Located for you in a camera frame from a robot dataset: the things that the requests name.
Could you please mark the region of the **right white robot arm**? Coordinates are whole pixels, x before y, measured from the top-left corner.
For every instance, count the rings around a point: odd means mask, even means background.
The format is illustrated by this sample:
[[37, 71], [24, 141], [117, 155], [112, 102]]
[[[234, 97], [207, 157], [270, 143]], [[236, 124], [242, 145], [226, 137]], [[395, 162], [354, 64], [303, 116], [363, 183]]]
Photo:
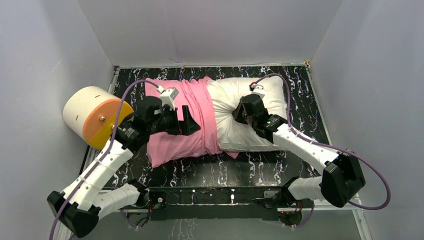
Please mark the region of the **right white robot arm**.
[[295, 207], [305, 199], [326, 200], [342, 208], [366, 185], [359, 159], [297, 131], [286, 119], [270, 114], [257, 94], [241, 97], [232, 113], [236, 122], [250, 126], [262, 139], [284, 148], [308, 163], [318, 177], [293, 177], [265, 203]]

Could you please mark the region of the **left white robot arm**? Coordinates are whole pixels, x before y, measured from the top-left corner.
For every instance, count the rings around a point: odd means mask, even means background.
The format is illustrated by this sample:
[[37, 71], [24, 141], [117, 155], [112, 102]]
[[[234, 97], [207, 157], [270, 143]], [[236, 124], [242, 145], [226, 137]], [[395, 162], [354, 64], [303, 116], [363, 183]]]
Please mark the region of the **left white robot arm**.
[[53, 223], [60, 222], [78, 238], [87, 236], [102, 218], [124, 207], [151, 206], [149, 188], [135, 179], [112, 191], [101, 192], [114, 173], [149, 142], [151, 135], [189, 136], [201, 129], [188, 105], [181, 106], [182, 120], [179, 120], [178, 108], [149, 96], [141, 114], [130, 112], [121, 119], [124, 102], [120, 100], [112, 133], [95, 160], [67, 188], [52, 191], [47, 197], [55, 216]]

